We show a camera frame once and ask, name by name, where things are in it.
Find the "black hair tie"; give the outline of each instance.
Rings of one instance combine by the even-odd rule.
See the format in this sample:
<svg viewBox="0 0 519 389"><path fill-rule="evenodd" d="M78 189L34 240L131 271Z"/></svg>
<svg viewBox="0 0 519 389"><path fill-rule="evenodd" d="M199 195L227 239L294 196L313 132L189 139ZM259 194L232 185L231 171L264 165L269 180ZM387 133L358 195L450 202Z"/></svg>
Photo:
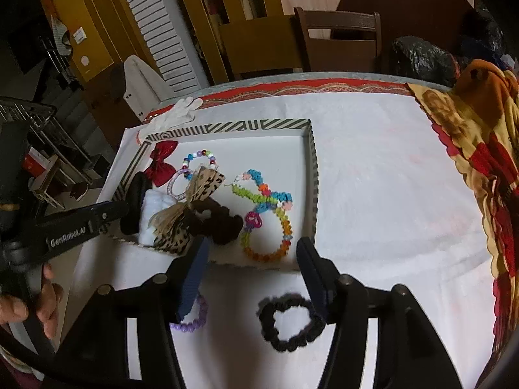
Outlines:
<svg viewBox="0 0 519 389"><path fill-rule="evenodd" d="M276 311L284 312L291 307L305 307L310 314L310 324L302 329L297 335L292 336L288 341L281 341L278 338L279 331L274 326ZM305 300L301 296L290 296L289 298L266 303L259 314L261 322L261 333L265 341L270 342L276 351L295 351L298 347L305 347L307 343L313 342L323 332L326 322L317 314L310 300Z"/></svg>

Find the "white shutter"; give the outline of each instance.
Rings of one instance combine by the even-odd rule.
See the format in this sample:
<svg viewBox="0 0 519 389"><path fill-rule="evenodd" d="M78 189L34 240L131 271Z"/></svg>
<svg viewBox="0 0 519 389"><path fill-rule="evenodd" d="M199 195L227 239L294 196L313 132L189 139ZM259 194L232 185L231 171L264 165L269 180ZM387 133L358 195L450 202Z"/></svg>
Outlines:
<svg viewBox="0 0 519 389"><path fill-rule="evenodd" d="M209 84L176 0L127 0L160 74L179 96Z"/></svg>

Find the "white tablecloth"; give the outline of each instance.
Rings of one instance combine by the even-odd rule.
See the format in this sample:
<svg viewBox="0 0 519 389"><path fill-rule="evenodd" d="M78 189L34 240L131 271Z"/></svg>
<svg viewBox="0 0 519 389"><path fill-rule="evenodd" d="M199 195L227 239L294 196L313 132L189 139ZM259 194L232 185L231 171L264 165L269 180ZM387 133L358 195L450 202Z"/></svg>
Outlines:
<svg viewBox="0 0 519 389"><path fill-rule="evenodd" d="M339 271L367 286L408 285L464 387L473 387L493 341L490 255L474 196L414 98L364 93L268 97L197 111L195 123L261 118L312 120L319 161L316 248ZM112 197L138 148L136 132L126 130L99 201ZM104 236L84 244L64 332L98 285L136 286L167 269L170 261ZM308 297L300 275L211 265L201 292L209 303L207 325L193 334L173 334L188 388L317 387L334 327L327 326L308 347L281 354L263 340L256 317L265 297L287 292ZM304 321L299 311L277 316L281 336L287 338ZM363 388L373 382L375 325L370 322Z"/></svg>

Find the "metal bolt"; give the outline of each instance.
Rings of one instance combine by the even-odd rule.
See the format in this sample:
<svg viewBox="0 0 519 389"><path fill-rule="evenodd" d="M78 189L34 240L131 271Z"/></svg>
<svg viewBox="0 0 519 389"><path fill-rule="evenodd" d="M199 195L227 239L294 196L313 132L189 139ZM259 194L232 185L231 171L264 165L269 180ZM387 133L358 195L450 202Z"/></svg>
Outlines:
<svg viewBox="0 0 519 389"><path fill-rule="evenodd" d="M110 285L104 284L98 288L98 294L101 296L105 296L105 295L109 294L111 290L112 290L112 287Z"/></svg>
<svg viewBox="0 0 519 389"><path fill-rule="evenodd" d="M153 278L152 278L153 282L155 284L164 284L167 280L168 280L168 275L166 275L165 273L157 273Z"/></svg>
<svg viewBox="0 0 519 389"><path fill-rule="evenodd" d="M343 285L351 285L353 284L355 279L350 275L341 275L339 276L339 282Z"/></svg>
<svg viewBox="0 0 519 389"><path fill-rule="evenodd" d="M396 292L398 292L401 296L407 295L407 287L402 284L398 284L394 286Z"/></svg>

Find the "red tablecloth trim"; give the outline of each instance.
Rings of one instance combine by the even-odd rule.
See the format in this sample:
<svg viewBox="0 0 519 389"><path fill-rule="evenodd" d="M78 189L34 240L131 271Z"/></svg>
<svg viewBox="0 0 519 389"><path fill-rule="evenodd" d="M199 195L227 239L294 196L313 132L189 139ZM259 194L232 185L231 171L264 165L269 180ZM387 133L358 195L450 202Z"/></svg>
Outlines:
<svg viewBox="0 0 519 389"><path fill-rule="evenodd" d="M267 96L300 95L319 92L393 93L412 96L411 91L405 83L389 83L363 79L309 79L278 83L260 83L249 87L229 89L202 96L203 104L200 109ZM169 111L171 107L172 105L169 105L165 108L150 112L144 122L148 122L153 117Z"/></svg>

